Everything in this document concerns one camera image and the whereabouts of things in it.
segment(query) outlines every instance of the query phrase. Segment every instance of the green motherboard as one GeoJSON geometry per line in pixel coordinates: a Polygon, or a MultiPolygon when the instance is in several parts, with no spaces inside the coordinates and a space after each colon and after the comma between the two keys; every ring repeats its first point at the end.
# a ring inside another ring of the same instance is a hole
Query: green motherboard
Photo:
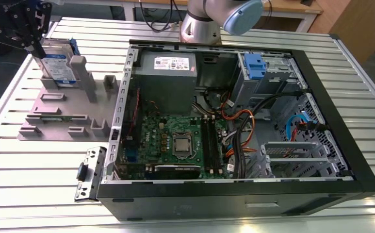
{"type": "MultiPolygon", "coordinates": [[[[225,120],[215,120],[214,123],[217,129],[215,138],[218,139],[218,152],[214,154],[218,154],[217,159],[223,166],[219,139],[227,125],[225,120]]],[[[206,170],[207,158],[203,152],[202,126],[201,117],[145,116],[139,150],[125,151],[127,158],[133,159],[127,163],[123,178],[146,179],[146,165],[151,164],[199,166],[199,179],[226,178],[225,172],[219,174],[217,171],[210,172],[206,170]]]]}

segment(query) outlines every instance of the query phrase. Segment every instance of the power supply label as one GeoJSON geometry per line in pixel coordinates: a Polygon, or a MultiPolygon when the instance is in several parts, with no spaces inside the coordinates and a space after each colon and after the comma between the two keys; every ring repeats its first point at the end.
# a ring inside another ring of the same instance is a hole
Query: power supply label
{"type": "Polygon", "coordinates": [[[187,57],[157,57],[155,69],[190,70],[187,57]]]}
{"type": "Polygon", "coordinates": [[[71,87],[77,83],[73,69],[67,66],[67,56],[49,54],[43,59],[43,65],[55,80],[58,86],[71,87]]]}

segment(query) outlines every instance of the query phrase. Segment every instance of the ram slot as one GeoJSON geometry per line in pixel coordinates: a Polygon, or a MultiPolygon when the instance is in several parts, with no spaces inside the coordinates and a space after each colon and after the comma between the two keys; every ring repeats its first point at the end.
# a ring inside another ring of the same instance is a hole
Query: ram slot
{"type": "Polygon", "coordinates": [[[206,118],[202,118],[201,122],[201,130],[202,130],[202,146],[203,146],[203,160],[205,160],[205,169],[206,171],[211,171],[213,164],[211,164],[211,152],[209,148],[209,120],[206,118]]]}
{"type": "Polygon", "coordinates": [[[213,119],[209,123],[209,135],[210,135],[210,150],[213,153],[213,167],[215,173],[222,174],[221,166],[221,155],[219,155],[219,144],[218,144],[218,131],[215,126],[215,120],[213,119]]]}

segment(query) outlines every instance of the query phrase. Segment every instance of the slotted aluminum surface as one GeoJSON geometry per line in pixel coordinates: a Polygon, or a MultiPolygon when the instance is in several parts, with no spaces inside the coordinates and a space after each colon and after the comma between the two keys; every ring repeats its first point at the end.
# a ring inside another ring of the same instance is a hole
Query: slotted aluminum surface
{"type": "MultiPolygon", "coordinates": [[[[154,33],[142,22],[63,18],[53,38],[78,40],[97,79],[121,78],[130,39],[178,41],[178,28],[154,33]]],[[[298,49],[307,52],[318,75],[375,172],[375,86],[327,35],[253,30],[222,33],[226,45],[298,49]]],[[[31,56],[0,99],[0,230],[54,232],[375,232],[375,196],[353,200],[313,216],[243,220],[119,223],[98,203],[74,203],[77,169],[87,142],[27,142],[17,139],[42,83],[31,56]]]]}

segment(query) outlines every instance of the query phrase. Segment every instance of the open computer tower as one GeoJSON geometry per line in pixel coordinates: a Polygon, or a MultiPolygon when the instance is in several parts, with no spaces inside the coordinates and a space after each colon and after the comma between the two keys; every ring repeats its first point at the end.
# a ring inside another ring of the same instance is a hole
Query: open computer tower
{"type": "Polygon", "coordinates": [[[375,194],[303,51],[171,42],[131,41],[78,178],[75,200],[119,220],[310,215],[375,194]]]}

